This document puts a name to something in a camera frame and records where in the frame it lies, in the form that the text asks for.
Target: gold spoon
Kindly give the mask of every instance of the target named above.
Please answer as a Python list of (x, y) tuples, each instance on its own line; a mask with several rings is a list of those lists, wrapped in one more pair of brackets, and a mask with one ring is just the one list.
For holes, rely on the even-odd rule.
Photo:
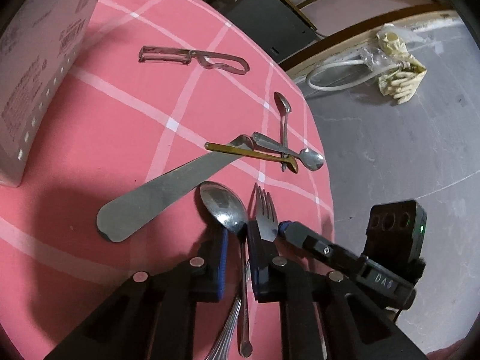
[(282, 158), (282, 157), (276, 157), (274, 155), (260, 153), (258, 151), (239, 149), (238, 147), (220, 145), (218, 143), (212, 143), (212, 142), (207, 142), (205, 144), (205, 149), (210, 150), (211, 152), (237, 154), (237, 155), (243, 155), (245, 157), (260, 158), (261, 160), (266, 160), (266, 161), (284, 162), (293, 173), (299, 172), (299, 166), (297, 164), (297, 161), (295, 160), (294, 157), (290, 155), (287, 158)]

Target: metal screw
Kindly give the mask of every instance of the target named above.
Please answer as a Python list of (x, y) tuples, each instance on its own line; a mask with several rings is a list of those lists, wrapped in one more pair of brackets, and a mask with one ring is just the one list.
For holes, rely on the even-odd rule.
[(331, 271), (328, 273), (328, 278), (339, 283), (343, 280), (343, 274), (339, 271)]
[(147, 279), (148, 279), (148, 273), (144, 271), (137, 272), (133, 276), (133, 281), (135, 281), (135, 283), (142, 283)]
[(205, 260), (202, 257), (193, 257), (190, 260), (190, 265), (195, 268), (200, 268), (203, 264), (205, 264)]
[(276, 266), (286, 266), (287, 259), (282, 256), (273, 257), (272, 262)]

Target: plastic bag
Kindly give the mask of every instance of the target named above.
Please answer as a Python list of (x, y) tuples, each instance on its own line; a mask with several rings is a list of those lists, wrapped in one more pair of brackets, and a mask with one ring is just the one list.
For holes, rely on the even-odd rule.
[(362, 47), (360, 50), (360, 59), (372, 72), (382, 71), (388, 66), (395, 64), (395, 61), (378, 47), (370, 49)]
[(380, 31), (377, 33), (377, 38), (383, 38), (388, 32), (396, 33), (398, 37), (402, 38), (405, 43), (425, 43), (427, 41), (427, 39), (422, 38), (408, 28), (397, 27), (391, 23), (387, 23), (382, 26)]

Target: wooden baseboard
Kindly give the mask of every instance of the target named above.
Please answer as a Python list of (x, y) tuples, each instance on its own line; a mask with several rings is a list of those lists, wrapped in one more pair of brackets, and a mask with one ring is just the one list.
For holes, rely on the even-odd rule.
[(374, 39), (378, 30), (385, 23), (409, 26), (441, 17), (458, 17), (458, 14), (450, 7), (439, 3), (417, 5), (388, 12), (319, 40), (281, 62), (280, 67), (287, 72), (290, 78), (294, 79), (307, 74), (315, 64), (326, 58), (362, 44), (369, 37)]

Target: cloth glove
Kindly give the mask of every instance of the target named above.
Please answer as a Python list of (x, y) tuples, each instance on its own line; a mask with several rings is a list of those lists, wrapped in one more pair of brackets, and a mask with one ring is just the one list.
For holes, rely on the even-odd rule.
[(382, 95), (390, 95), (396, 99), (397, 104), (407, 102), (417, 91), (420, 82), (427, 73), (423, 66), (407, 50), (405, 42), (394, 32), (387, 32), (378, 37), (378, 43), (382, 51), (395, 61), (407, 61), (410, 70), (398, 69), (393, 73), (382, 74), (378, 78), (378, 87)]

